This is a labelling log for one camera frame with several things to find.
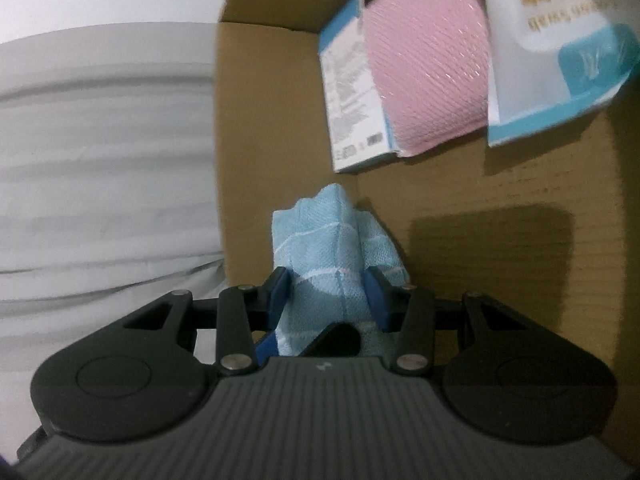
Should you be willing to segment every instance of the ribbed gray surface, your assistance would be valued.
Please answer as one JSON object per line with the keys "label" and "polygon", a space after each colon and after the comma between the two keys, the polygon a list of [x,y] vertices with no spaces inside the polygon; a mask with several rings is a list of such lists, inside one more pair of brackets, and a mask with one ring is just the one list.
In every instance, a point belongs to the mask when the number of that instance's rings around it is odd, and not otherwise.
{"label": "ribbed gray surface", "polygon": [[615,480],[632,471],[596,438],[527,447],[485,436],[429,383],[375,358],[272,358],[222,381],[164,435],[104,447],[54,437],[18,470],[27,480]]}

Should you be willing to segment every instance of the folded towel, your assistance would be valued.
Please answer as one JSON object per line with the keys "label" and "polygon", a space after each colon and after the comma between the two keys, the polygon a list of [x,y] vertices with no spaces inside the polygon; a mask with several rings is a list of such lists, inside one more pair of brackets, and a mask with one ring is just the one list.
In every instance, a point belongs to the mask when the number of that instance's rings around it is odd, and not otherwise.
{"label": "folded towel", "polygon": [[350,322],[362,336],[361,355],[390,358],[394,340],[380,332],[362,287],[362,272],[378,266],[393,285],[408,280],[393,242],[368,212],[357,211],[338,184],[289,210],[275,211],[274,266],[294,274],[292,296],[275,330],[280,355],[298,355],[332,322]]}

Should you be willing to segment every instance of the metal pivot screw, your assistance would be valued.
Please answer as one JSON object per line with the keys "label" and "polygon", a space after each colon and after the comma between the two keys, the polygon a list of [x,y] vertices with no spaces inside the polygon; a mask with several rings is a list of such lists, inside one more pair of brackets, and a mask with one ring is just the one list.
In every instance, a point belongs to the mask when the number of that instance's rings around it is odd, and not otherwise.
{"label": "metal pivot screw", "polygon": [[253,364],[252,359],[245,354],[229,354],[220,359],[220,364],[227,370],[244,370]]}
{"label": "metal pivot screw", "polygon": [[402,370],[415,372],[426,368],[429,364],[429,360],[424,355],[420,354],[404,354],[396,359],[396,364],[398,367],[402,368]]}

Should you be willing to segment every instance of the white stripe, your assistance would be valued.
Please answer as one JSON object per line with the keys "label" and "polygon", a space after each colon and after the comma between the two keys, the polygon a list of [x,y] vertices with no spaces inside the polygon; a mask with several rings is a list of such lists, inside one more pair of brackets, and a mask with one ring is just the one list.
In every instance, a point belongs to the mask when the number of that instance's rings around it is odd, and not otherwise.
{"label": "white stripe", "polygon": [[402,271],[402,273],[404,274],[404,267],[394,267],[393,269],[387,269],[383,272],[383,274],[385,276],[388,276],[390,274],[393,274],[394,272],[400,272]]}
{"label": "white stripe", "polygon": [[368,332],[369,330],[378,329],[375,321],[361,321],[355,324],[355,327],[361,332]]}
{"label": "white stripe", "polygon": [[315,338],[316,336],[320,335],[320,333],[322,332],[322,330],[324,330],[324,328],[316,328],[314,330],[302,330],[300,332],[290,332],[290,333],[287,333],[287,335],[282,335],[282,339],[285,340],[291,337],[308,337],[308,336],[313,336],[313,338]]}
{"label": "white stripe", "polygon": [[278,355],[293,355],[293,349],[291,348],[291,345],[289,344],[286,336],[277,337],[276,335],[276,345],[278,347]]}
{"label": "white stripe", "polygon": [[360,243],[361,244],[366,244],[368,242],[372,242],[373,240],[378,240],[379,238],[388,239],[388,236],[387,235],[375,235],[375,236],[372,236],[371,238],[361,238],[360,239]]}
{"label": "white stripe", "polygon": [[309,272],[306,272],[305,274],[298,276],[296,278],[296,281],[294,282],[294,285],[298,285],[301,282],[306,282],[306,280],[309,280],[316,276],[324,276],[325,274],[335,274],[336,272],[340,272],[341,274],[344,274],[347,276],[355,276],[357,278],[360,277],[360,273],[355,270],[345,269],[344,267],[325,267],[324,269],[310,270]]}
{"label": "white stripe", "polygon": [[286,240],[283,241],[283,243],[281,243],[276,250],[273,251],[273,255],[275,256],[279,250],[281,250],[281,248],[283,248],[287,243],[289,243],[290,240],[293,240],[294,238],[300,237],[300,236],[306,236],[306,235],[310,235],[313,233],[317,233],[318,231],[321,231],[322,229],[327,229],[329,227],[337,227],[337,226],[342,226],[342,227],[349,227],[351,228],[353,231],[355,231],[356,233],[358,232],[357,229],[355,227],[353,227],[350,224],[345,224],[344,222],[331,222],[329,224],[323,225],[322,227],[318,227],[316,229],[311,229],[311,231],[302,231],[299,233],[293,233],[292,235],[289,235],[289,237],[286,238]]}

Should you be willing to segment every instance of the cardboard box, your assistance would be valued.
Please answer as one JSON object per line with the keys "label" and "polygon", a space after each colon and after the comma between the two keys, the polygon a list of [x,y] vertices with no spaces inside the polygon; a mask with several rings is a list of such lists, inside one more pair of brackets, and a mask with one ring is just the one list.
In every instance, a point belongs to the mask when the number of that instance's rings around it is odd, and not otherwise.
{"label": "cardboard box", "polygon": [[603,359],[604,434],[640,463],[640,87],[544,134],[486,132],[334,174],[318,32],[348,0],[228,0],[218,29],[217,168],[231,284],[271,270],[271,213],[340,182],[388,229],[412,280],[484,290]]}

